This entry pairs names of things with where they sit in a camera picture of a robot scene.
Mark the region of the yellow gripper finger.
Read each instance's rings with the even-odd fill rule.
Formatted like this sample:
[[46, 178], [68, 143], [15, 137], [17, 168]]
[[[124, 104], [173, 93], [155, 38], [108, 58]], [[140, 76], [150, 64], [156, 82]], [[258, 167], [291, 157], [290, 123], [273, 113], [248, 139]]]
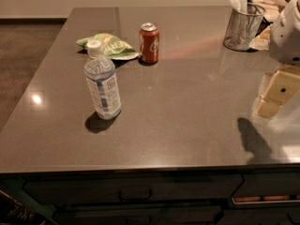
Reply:
[[266, 73], [255, 103], [255, 113], [263, 118], [274, 117], [300, 91], [300, 67], [286, 65], [274, 73]]

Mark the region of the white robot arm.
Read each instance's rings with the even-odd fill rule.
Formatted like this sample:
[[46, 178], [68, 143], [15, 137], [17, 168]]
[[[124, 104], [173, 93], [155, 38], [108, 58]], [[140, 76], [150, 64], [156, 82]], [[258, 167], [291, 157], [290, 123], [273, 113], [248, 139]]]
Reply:
[[273, 22], [270, 56], [282, 67], [265, 73], [253, 111], [270, 119], [300, 90], [300, 0], [291, 0]]

